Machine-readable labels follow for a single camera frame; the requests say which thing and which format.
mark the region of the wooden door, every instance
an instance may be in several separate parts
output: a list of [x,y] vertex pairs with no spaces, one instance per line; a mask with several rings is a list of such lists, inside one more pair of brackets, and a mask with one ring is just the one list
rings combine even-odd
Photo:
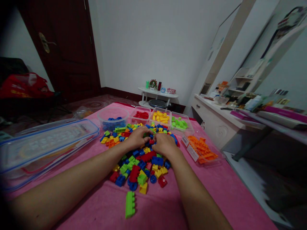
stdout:
[[87,0],[20,1],[18,9],[55,91],[62,91],[68,102],[98,95]]

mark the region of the pink box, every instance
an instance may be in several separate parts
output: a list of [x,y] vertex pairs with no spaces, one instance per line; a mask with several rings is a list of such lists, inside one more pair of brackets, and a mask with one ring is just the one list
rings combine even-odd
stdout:
[[280,109],[280,108],[276,108],[276,107],[272,107],[272,106],[267,106],[264,110],[266,112],[277,113],[279,115],[307,123],[307,116],[300,114],[300,113],[296,113],[296,112],[293,112],[293,111],[290,111],[290,110]]
[[234,115],[234,116],[237,117],[237,118],[240,118],[241,120],[251,121],[251,122],[255,122],[255,123],[259,123],[259,124],[260,124],[259,121],[255,120],[255,119],[253,119],[253,118],[251,118],[251,117],[249,117],[249,116],[246,116],[246,115],[244,115],[244,114],[242,114],[242,113],[240,113],[240,112],[238,112],[238,111],[232,110],[232,111],[230,112],[230,114],[231,114],[231,115]]

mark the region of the pink tablecloth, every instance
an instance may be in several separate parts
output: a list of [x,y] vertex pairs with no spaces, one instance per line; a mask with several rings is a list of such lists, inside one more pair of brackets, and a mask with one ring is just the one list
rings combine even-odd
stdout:
[[[108,107],[121,107],[129,112],[133,110],[118,103]],[[97,112],[88,117],[99,126]],[[191,121],[193,128],[203,133],[210,149],[218,149],[210,141],[196,121]],[[101,153],[107,147],[100,144],[100,138],[92,141],[71,158],[67,159],[46,175],[26,185],[11,195],[17,196],[60,172]],[[209,191],[234,229],[276,229],[267,214],[257,203],[226,160],[221,165],[204,168],[198,167],[184,146],[182,150],[187,161]],[[187,229],[185,213],[180,200],[179,190],[173,171],[165,176],[168,184],[161,188],[158,183],[148,183],[147,195],[136,191],[136,214],[125,219],[127,183],[118,187],[104,180],[98,184],[82,201],[57,225],[58,229]]]

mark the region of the round black object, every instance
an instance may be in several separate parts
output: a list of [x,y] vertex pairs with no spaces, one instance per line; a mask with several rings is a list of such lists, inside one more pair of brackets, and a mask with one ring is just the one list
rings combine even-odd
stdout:
[[152,107],[158,107],[162,109],[166,109],[166,103],[164,101],[158,100],[158,99],[151,99],[148,101],[148,104]]

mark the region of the pile of building blocks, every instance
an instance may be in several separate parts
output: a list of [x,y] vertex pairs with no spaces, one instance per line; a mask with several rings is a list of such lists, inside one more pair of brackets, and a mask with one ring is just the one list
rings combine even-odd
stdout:
[[125,127],[126,126],[126,121],[122,119],[122,117],[118,118],[109,118],[108,119],[110,122],[104,121],[102,122],[103,130],[114,130],[115,127]]
[[188,128],[188,124],[184,120],[181,120],[181,117],[178,117],[178,119],[176,119],[175,117],[172,117],[171,129],[174,129],[174,128],[186,130]]
[[191,143],[191,147],[198,153],[198,155],[201,155],[201,157],[198,158],[200,164],[208,163],[208,161],[218,158],[218,155],[209,149],[209,146],[206,144],[206,139],[201,137],[198,140],[194,136],[188,136],[188,140]]
[[134,115],[134,117],[142,118],[142,119],[148,119],[149,115],[148,115],[148,112],[137,111],[137,113]]
[[169,116],[167,115],[167,113],[157,111],[153,113],[153,120],[167,124],[169,122]]
[[[101,143],[105,144],[109,148],[119,144],[126,140],[126,133],[131,134],[137,127],[143,126],[142,124],[131,125],[127,124],[126,127],[116,127],[114,132],[111,134],[106,131],[101,138]],[[172,134],[163,125],[155,125],[152,123],[151,126],[146,125],[147,128],[151,129],[154,134],[166,133],[172,136],[177,146],[180,146],[176,136]],[[148,181],[152,184],[158,182],[161,188],[167,185],[165,175],[168,174],[168,170],[171,167],[170,162],[160,154],[157,154],[152,149],[152,145],[155,144],[153,138],[154,135],[149,135],[150,141],[139,149],[132,150],[125,154],[118,164],[113,168],[110,181],[115,183],[117,186],[122,187],[127,180],[127,184],[131,191],[136,191],[139,186],[139,192],[147,194]],[[132,211],[130,201],[126,201],[126,218],[131,217],[135,210]]]

